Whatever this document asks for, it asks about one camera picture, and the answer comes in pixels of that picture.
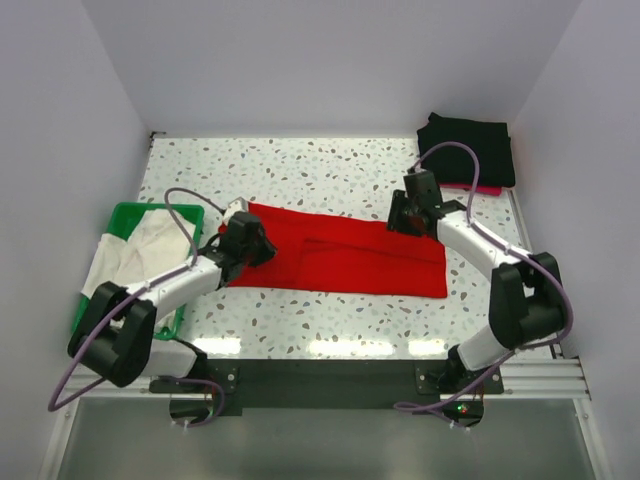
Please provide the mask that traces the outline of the red t shirt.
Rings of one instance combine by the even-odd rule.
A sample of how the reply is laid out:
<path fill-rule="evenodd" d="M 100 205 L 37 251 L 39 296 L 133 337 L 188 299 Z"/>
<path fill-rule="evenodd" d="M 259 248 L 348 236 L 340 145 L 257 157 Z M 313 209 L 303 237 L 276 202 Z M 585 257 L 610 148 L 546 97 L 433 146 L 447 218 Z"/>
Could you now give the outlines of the red t shirt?
<path fill-rule="evenodd" d="M 391 232 L 380 221 L 310 214 L 251 203 L 273 259 L 248 267 L 233 287 L 328 293 L 448 295 L 444 247 L 428 237 Z"/>

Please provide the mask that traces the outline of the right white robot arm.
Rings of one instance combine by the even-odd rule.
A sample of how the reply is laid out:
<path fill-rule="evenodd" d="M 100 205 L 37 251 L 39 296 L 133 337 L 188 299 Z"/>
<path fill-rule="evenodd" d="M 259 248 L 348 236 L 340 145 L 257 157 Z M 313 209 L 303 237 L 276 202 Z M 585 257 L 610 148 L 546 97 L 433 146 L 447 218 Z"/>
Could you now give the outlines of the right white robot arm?
<path fill-rule="evenodd" d="M 461 202 L 445 201 L 428 170 L 405 175 L 404 185 L 393 193 L 387 228 L 439 242 L 490 281 L 488 325 L 449 350 L 437 380 L 441 391 L 469 392 L 502 358 L 566 331 L 572 311 L 552 255 L 495 236 Z"/>

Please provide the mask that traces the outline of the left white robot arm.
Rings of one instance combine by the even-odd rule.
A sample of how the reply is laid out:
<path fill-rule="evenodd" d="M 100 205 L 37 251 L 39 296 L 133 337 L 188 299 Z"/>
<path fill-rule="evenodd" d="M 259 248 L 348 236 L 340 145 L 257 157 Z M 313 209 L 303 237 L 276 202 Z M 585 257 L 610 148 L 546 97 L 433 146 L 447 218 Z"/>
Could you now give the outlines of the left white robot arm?
<path fill-rule="evenodd" d="M 215 244 L 150 280 L 105 282 L 94 292 L 68 344 L 68 354 L 117 387 L 140 376 L 171 377 L 185 392 L 207 380 L 206 355 L 179 340 L 154 338 L 156 321 L 195 298 L 227 287 L 247 267 L 271 260 L 275 246 L 260 219 L 234 213 Z"/>

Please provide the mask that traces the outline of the pink folded t shirt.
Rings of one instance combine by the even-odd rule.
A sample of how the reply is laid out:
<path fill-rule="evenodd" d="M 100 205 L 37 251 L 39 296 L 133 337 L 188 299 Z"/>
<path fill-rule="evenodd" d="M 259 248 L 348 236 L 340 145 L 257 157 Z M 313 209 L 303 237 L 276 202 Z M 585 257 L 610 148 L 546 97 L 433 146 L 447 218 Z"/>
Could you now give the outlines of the pink folded t shirt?
<path fill-rule="evenodd" d="M 470 191 L 472 186 L 467 184 L 441 184 L 441 188 L 457 189 Z M 475 190 L 477 194 L 500 196 L 503 189 L 501 187 L 478 186 Z"/>

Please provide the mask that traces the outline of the black folded t shirt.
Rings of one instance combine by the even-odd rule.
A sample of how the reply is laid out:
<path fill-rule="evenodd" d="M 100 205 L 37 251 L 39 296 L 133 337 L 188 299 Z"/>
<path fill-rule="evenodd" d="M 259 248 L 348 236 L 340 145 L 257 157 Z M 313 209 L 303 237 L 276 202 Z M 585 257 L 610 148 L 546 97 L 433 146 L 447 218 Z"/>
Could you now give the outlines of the black folded t shirt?
<path fill-rule="evenodd" d="M 433 172 L 439 184 L 512 188 L 516 176 L 505 122 L 443 117 L 433 112 L 417 130 L 421 167 Z"/>

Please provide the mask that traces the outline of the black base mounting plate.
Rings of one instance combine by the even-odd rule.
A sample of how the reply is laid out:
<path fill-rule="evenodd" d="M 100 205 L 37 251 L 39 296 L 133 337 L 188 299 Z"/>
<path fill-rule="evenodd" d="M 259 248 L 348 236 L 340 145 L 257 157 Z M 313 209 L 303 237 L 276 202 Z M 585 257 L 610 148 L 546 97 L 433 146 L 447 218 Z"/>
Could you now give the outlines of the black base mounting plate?
<path fill-rule="evenodd" d="M 151 381 L 172 397 L 173 419 L 201 422 L 248 409 L 387 410 L 472 427 L 484 397 L 504 387 L 498 368 L 465 372 L 451 360 L 209 359 L 184 379 Z"/>

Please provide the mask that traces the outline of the aluminium frame rail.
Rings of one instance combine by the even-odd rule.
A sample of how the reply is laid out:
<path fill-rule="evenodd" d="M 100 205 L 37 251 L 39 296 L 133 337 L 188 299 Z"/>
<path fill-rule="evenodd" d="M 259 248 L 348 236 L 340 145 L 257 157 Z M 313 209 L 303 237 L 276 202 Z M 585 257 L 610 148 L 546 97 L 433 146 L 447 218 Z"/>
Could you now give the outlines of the aluminium frame rail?
<path fill-rule="evenodd" d="M 579 360 L 546 359 L 507 361 L 499 375 L 509 399 L 590 399 L 590 391 Z M 80 367 L 67 382 L 63 392 L 75 393 L 96 381 L 98 377 Z M 115 397 L 149 395 L 154 377 L 139 377 L 126 387 L 116 387 L 105 381 L 89 391 L 90 395 Z"/>

